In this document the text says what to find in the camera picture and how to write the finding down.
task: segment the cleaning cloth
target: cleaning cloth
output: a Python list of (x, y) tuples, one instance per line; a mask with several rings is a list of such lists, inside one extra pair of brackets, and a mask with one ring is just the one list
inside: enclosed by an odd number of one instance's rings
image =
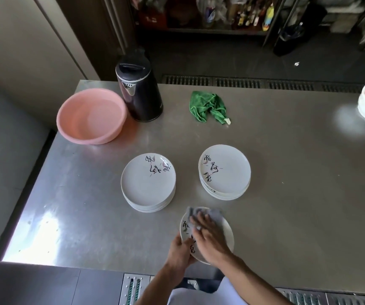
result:
[(189, 110), (200, 122), (206, 122), (206, 112), (209, 111), (222, 124), (230, 124), (230, 120), (226, 117), (225, 104), (215, 93), (192, 92)]
[(190, 216), (194, 217), (194, 219), (198, 222), (198, 219), (197, 219), (197, 215), (198, 215), (198, 212), (202, 212), (202, 215), (205, 216), (206, 214), (209, 215), (209, 217), (211, 218), (211, 220), (221, 229), (223, 230), (222, 228), (222, 220), (223, 220), (223, 216), (222, 216), (222, 213), (220, 210), (218, 209), (204, 209), (202, 207), (196, 207), (196, 208), (193, 208), (193, 207), (188, 207), (186, 209), (186, 214), (187, 214), (187, 222), (190, 222), (189, 218)]

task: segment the metal countertop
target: metal countertop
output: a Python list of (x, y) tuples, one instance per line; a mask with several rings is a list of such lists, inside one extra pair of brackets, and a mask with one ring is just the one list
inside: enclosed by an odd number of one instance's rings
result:
[[(100, 81), (81, 81), (76, 91), (92, 87), (120, 93), (117, 82)], [(3, 261), (152, 275), (186, 207), (218, 207), (235, 253), (273, 286), (365, 293), (365, 122), (351, 116), (357, 94), (159, 89), (163, 114), (148, 123), (128, 118), (110, 143), (81, 146), (57, 134)], [(232, 124), (195, 120), (194, 90), (217, 93)], [(199, 156), (219, 143), (240, 149), (251, 165), (250, 187), (237, 200), (211, 197), (198, 177)], [(173, 201), (151, 214), (132, 209), (120, 188), (126, 164), (146, 152), (163, 154), (177, 172)], [(215, 274), (198, 262), (186, 276)]]

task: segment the green rag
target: green rag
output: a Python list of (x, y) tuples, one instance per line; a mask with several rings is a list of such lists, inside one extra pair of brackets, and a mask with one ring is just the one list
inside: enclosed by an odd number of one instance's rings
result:
[(194, 91), (191, 94), (189, 110), (198, 121), (206, 122), (206, 112), (210, 113), (222, 124), (226, 121), (226, 108), (223, 100), (214, 93)]

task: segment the person's left hand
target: person's left hand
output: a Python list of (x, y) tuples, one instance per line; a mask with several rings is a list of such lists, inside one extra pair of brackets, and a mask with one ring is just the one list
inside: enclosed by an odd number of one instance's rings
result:
[(164, 268), (170, 274), (173, 287), (178, 285), (184, 278), (185, 269), (196, 261), (191, 256), (190, 246), (193, 244), (194, 240), (191, 238), (182, 242), (180, 234), (171, 242)]

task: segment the pink plastic bowl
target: pink plastic bowl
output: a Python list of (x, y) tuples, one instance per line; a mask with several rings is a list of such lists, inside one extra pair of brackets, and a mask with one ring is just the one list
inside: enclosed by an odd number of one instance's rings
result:
[(126, 116), (126, 104), (115, 92), (87, 89), (62, 104), (57, 127), (73, 143), (103, 144), (119, 135)]

